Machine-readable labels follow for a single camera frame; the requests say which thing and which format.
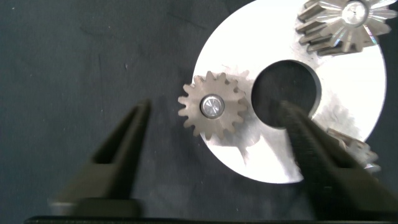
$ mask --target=circular plate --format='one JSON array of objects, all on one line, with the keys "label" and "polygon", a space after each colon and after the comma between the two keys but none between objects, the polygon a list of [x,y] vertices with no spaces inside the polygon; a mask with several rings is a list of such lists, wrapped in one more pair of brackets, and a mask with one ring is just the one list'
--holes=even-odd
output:
[{"label": "circular plate", "polygon": [[193,76],[225,72],[246,93],[245,122],[223,140],[202,135],[213,154],[235,172],[268,183],[303,179],[295,165],[287,132],[256,116],[251,92],[257,76],[271,64],[293,60],[305,65],[317,83],[317,100],[310,117],[364,141],[382,110],[386,91],[384,60],[379,46],[358,54],[319,57],[299,44],[295,27],[305,1],[255,1],[229,16],[211,35],[198,58]]}]

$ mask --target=spur gear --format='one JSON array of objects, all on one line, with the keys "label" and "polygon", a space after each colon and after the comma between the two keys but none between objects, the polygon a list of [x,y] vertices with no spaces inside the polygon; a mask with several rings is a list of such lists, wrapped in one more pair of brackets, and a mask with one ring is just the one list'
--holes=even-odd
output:
[{"label": "spur gear", "polygon": [[206,74],[206,80],[199,76],[193,79],[195,84],[183,87],[188,96],[178,98],[178,102],[185,105],[178,115],[188,116],[184,127],[195,126],[193,135],[205,133],[207,140],[213,134],[223,139],[225,129],[234,133],[233,123],[243,122],[238,113],[247,110],[247,107],[239,102],[245,93],[238,88],[238,81],[227,80],[225,73],[216,79],[211,72]]}]

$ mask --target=dark gray background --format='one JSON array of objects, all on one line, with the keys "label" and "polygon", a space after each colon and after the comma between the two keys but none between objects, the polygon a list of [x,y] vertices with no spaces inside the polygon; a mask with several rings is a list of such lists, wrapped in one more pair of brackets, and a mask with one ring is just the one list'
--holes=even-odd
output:
[{"label": "dark gray background", "polygon": [[[49,214],[51,196],[143,98],[154,109],[133,197],[146,217],[312,218],[302,184],[234,173],[177,116],[207,38],[248,2],[0,1],[0,223]],[[386,104],[368,143],[380,182],[397,193],[398,29],[389,23]]]}]

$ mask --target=round hole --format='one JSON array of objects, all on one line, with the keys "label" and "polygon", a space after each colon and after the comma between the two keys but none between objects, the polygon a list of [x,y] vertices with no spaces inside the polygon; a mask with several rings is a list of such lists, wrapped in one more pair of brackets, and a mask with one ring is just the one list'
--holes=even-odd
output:
[{"label": "round hole", "polygon": [[300,62],[284,60],[260,73],[254,82],[251,100],[254,112],[263,123],[283,128],[279,116],[281,101],[289,101],[310,114],[319,103],[318,95],[320,84],[315,72]]}]

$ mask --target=bevel gear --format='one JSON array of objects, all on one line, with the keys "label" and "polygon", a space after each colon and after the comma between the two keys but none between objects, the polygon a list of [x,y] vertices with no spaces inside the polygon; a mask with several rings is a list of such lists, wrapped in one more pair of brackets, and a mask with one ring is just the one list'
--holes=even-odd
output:
[{"label": "bevel gear", "polygon": [[397,0],[309,0],[298,15],[304,24],[296,28],[305,35],[301,44],[308,52],[336,55],[361,52],[376,45],[378,36],[391,28],[384,22],[397,16],[390,4]]}]

